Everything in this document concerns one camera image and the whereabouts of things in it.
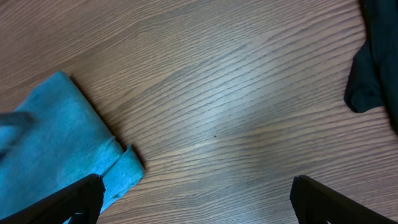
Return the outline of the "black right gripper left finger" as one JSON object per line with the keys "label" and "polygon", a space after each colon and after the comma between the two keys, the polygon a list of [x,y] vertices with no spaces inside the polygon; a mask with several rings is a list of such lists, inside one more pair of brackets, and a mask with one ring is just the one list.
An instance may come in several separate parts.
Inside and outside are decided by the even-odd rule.
{"label": "black right gripper left finger", "polygon": [[1,220],[1,224],[96,224],[103,206],[102,176],[90,174]]}

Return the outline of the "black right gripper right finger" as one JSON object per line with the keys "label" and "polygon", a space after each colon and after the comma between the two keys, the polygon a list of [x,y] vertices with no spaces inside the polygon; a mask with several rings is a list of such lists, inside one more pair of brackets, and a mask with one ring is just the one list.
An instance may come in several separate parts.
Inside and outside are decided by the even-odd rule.
{"label": "black right gripper right finger", "polygon": [[300,224],[397,224],[306,175],[294,177],[290,201]]}

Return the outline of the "light blue denim jeans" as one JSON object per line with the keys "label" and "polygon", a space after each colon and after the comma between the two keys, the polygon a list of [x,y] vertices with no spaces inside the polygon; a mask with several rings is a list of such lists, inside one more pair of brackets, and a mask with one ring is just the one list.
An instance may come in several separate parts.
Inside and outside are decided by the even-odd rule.
{"label": "light blue denim jeans", "polygon": [[107,208],[143,178],[144,168],[70,78],[57,72],[1,118],[1,217],[90,174],[102,176]]}

